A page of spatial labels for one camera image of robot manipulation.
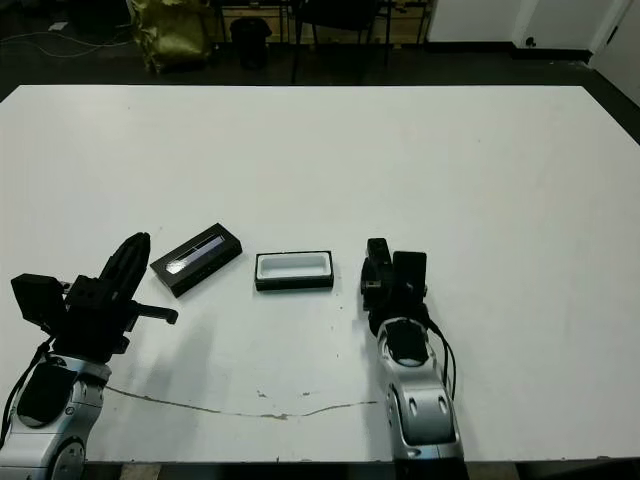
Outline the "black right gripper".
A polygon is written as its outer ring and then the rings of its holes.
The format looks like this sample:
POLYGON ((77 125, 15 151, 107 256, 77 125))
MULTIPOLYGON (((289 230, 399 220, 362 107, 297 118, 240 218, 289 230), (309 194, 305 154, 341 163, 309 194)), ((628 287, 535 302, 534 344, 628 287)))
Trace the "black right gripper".
POLYGON ((376 266, 369 258, 361 269, 360 293, 371 331, 394 318, 409 318, 422 325, 429 319, 424 303, 426 263, 376 266))

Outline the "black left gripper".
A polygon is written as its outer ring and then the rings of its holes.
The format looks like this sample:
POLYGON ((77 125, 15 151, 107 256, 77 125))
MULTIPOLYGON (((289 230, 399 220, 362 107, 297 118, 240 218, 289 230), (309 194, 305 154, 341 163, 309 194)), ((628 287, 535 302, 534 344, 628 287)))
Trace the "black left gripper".
POLYGON ((145 274, 151 240, 146 232, 127 238, 109 258, 99 278, 77 277, 65 298, 67 310, 54 334, 53 352, 89 361, 123 354, 125 336, 142 317, 173 325, 178 312, 133 299, 145 274))

